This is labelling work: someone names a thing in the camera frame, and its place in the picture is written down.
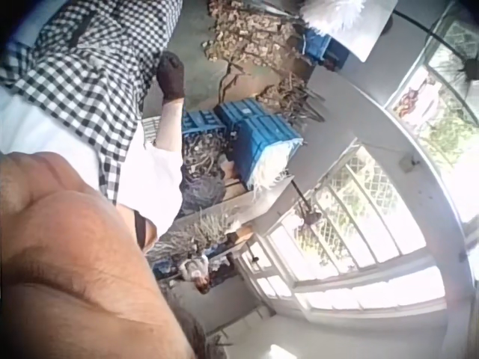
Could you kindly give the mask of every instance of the feather duster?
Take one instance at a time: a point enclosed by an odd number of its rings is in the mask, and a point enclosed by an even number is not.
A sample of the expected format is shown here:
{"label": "feather duster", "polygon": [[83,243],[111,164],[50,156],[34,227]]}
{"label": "feather duster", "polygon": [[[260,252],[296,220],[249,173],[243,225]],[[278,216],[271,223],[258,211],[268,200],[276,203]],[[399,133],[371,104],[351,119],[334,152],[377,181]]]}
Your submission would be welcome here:
{"label": "feather duster", "polygon": [[307,0],[302,18],[321,35],[352,28],[367,0]]}

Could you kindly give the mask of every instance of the white wall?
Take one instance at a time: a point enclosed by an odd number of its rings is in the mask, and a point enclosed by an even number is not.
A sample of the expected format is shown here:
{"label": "white wall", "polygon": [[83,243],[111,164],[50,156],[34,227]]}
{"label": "white wall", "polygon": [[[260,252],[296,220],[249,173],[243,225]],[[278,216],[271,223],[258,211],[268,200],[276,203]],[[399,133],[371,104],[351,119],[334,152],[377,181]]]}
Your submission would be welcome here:
{"label": "white wall", "polygon": [[245,316],[259,305],[258,299],[240,276],[226,280],[206,295],[197,291],[192,283],[186,282],[178,283],[173,292],[206,332]]}
{"label": "white wall", "polygon": [[230,359],[267,359],[272,344],[298,359],[437,359],[445,329],[408,332],[352,332],[321,328],[273,316],[248,335],[230,338]]}
{"label": "white wall", "polygon": [[[448,0],[399,0],[396,9],[427,28],[444,12]],[[421,54],[427,34],[413,24],[394,17],[391,31],[381,37],[365,63],[354,55],[341,75],[380,105],[386,104]]]}

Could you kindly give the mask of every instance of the gloved hand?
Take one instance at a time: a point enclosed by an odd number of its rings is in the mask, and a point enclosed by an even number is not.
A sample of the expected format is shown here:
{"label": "gloved hand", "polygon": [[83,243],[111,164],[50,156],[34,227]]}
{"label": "gloved hand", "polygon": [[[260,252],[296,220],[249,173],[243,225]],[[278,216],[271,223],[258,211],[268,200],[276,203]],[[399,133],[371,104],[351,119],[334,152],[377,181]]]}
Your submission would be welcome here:
{"label": "gloved hand", "polygon": [[173,52],[163,52],[156,79],[163,91],[163,102],[185,97],[185,67]]}

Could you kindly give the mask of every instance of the checkered apron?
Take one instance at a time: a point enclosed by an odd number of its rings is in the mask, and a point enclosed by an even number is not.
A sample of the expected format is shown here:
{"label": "checkered apron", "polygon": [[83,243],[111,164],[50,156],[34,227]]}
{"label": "checkered apron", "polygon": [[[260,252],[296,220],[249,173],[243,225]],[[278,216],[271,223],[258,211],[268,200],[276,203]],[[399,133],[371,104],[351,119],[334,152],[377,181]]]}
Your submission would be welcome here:
{"label": "checkered apron", "polygon": [[97,151],[100,191],[116,203],[121,165],[182,0],[69,1],[30,48],[8,45],[0,85]]}

